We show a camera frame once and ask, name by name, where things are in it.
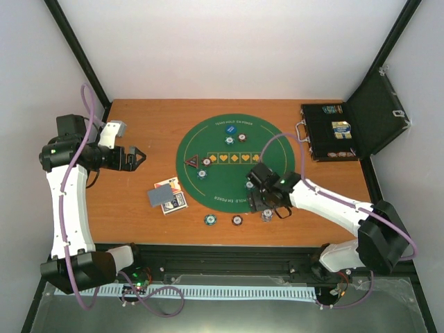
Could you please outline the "red triangular dealer button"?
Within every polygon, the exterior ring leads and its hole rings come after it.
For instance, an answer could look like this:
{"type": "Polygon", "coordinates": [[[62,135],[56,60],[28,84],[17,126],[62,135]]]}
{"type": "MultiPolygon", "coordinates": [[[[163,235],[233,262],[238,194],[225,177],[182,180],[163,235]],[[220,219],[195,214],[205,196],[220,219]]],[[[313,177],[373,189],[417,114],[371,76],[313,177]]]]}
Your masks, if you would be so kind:
{"type": "Polygon", "coordinates": [[[188,159],[185,160],[185,164],[187,166],[193,167],[193,168],[198,168],[199,167],[199,157],[198,155],[194,155],[188,159]]]}

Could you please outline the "blue small blind button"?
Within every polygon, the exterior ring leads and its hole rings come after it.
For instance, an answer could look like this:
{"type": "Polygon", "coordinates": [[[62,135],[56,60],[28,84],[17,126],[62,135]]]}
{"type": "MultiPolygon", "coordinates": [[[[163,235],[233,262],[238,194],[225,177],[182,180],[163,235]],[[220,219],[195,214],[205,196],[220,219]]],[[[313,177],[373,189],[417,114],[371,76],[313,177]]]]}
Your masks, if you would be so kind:
{"type": "Polygon", "coordinates": [[[237,132],[237,127],[234,125],[228,125],[225,127],[225,132],[229,135],[233,135],[237,132]]]}

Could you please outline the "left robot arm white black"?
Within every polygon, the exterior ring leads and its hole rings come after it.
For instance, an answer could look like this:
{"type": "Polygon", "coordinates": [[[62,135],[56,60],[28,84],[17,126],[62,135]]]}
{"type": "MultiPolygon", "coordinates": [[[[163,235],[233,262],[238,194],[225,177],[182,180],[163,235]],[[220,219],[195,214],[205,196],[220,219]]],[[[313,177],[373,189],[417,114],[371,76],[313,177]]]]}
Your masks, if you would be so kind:
{"type": "Polygon", "coordinates": [[[80,115],[56,119],[58,135],[42,148],[39,161],[46,173],[53,201],[53,245],[51,256],[41,264],[42,277],[66,294],[101,287],[114,281],[121,271],[129,279],[144,271],[135,244],[125,244],[105,252],[96,250],[87,215],[87,178],[101,169],[135,171],[146,155],[132,146],[115,144],[126,125],[111,121],[100,137],[88,142],[92,126],[80,115]]]}

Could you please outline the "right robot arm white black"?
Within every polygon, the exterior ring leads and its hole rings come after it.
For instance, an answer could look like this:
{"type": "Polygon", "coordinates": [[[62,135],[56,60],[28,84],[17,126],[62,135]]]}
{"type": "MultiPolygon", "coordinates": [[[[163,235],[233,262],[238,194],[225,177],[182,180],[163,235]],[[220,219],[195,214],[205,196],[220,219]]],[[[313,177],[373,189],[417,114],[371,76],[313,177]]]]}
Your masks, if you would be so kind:
{"type": "Polygon", "coordinates": [[[400,261],[411,259],[406,249],[416,251],[394,207],[352,200],[326,190],[295,172],[280,177],[275,172],[250,171],[247,179],[258,189],[261,200],[277,210],[307,210],[347,230],[351,241],[323,246],[316,265],[336,273],[348,268],[367,268],[389,275],[400,261]]]}

